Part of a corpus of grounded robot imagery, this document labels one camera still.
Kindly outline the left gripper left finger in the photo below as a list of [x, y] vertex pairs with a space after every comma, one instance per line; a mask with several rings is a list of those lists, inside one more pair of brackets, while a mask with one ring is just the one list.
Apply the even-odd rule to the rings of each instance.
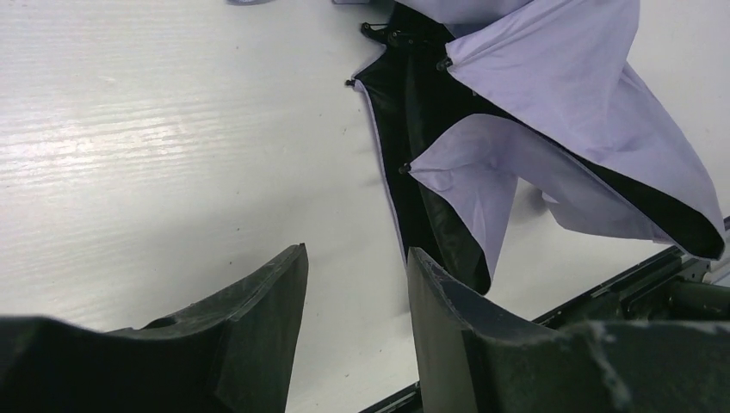
[[98, 332], [40, 316], [1, 320], [4, 412], [283, 412], [308, 257], [258, 270], [140, 329]]

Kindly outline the black and lavender folding umbrella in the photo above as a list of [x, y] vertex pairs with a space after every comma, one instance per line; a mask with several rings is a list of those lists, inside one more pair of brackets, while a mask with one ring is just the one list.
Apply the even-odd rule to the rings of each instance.
[[493, 283], [519, 182], [561, 227], [726, 249], [715, 185], [628, 62], [637, 1], [398, 1], [363, 93], [403, 251], [477, 293]]

